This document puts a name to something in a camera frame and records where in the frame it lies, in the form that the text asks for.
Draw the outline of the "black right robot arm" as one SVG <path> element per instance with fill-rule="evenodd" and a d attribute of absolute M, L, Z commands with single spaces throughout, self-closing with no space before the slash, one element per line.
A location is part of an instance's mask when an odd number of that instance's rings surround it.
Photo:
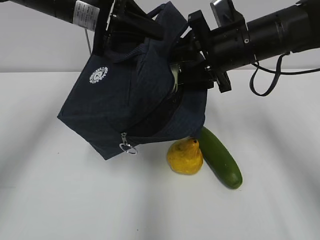
<path fill-rule="evenodd" d="M 273 72 L 277 82 L 285 56 L 320 46 L 317 0 L 300 0 L 249 22 L 230 0 L 214 0 L 210 6 L 218 27 L 210 29 L 201 11 L 191 13 L 190 31 L 171 52 L 170 62 L 180 66 L 179 82 L 185 87 L 210 89 L 217 84 L 220 92 L 228 92 L 228 71 L 272 57 L 278 58 Z"/>

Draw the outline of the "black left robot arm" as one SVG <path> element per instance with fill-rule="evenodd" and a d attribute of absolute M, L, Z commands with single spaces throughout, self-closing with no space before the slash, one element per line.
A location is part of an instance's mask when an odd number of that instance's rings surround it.
<path fill-rule="evenodd" d="M 14 0 L 15 4 L 94 32 L 92 53 L 104 54 L 112 33 L 164 38 L 164 28 L 133 0 Z"/>

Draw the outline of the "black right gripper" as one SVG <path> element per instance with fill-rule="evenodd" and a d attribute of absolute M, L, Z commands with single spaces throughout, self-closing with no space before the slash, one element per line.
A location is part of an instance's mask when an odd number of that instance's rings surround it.
<path fill-rule="evenodd" d="M 218 17 L 221 26 L 211 30 L 201 10 L 188 15 L 195 43 L 179 42 L 171 50 L 171 64 L 180 64 L 177 85 L 189 90 L 208 90 L 215 78 L 221 93 L 232 90 L 228 71 L 255 62 L 249 31 L 243 15 L 235 9 Z"/>

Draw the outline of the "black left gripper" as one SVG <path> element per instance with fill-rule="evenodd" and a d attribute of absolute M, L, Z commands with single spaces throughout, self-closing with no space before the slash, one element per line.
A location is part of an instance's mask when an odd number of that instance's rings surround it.
<path fill-rule="evenodd" d="M 162 40 L 164 28 L 148 16 L 138 15 L 134 0 L 99 0 L 92 54 L 102 56 L 106 49 L 124 53 L 140 44 L 140 35 Z"/>

